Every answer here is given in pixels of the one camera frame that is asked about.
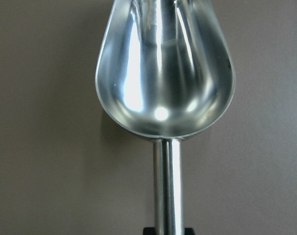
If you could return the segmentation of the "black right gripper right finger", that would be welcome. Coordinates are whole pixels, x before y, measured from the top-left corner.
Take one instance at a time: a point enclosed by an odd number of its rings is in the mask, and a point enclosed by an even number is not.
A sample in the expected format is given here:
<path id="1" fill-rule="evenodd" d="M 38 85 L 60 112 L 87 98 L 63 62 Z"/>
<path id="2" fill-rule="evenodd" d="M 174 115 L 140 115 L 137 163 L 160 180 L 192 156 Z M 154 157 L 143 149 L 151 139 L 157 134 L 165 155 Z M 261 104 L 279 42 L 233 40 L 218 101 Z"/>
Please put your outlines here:
<path id="1" fill-rule="evenodd" d="M 186 222 L 184 222 L 183 225 L 184 225 L 184 235 L 195 235 L 195 231 L 191 226 L 189 226 Z"/>

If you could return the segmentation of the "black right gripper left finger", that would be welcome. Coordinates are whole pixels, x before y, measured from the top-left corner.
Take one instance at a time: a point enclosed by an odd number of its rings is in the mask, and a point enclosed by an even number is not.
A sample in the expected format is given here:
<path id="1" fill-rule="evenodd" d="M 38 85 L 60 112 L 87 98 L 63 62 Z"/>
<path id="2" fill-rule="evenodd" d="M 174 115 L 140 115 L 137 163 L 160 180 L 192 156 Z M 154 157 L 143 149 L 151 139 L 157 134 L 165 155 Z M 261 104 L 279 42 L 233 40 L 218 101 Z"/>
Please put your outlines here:
<path id="1" fill-rule="evenodd" d="M 143 235 L 156 235 L 156 222 L 151 226 L 144 227 L 142 231 Z"/>

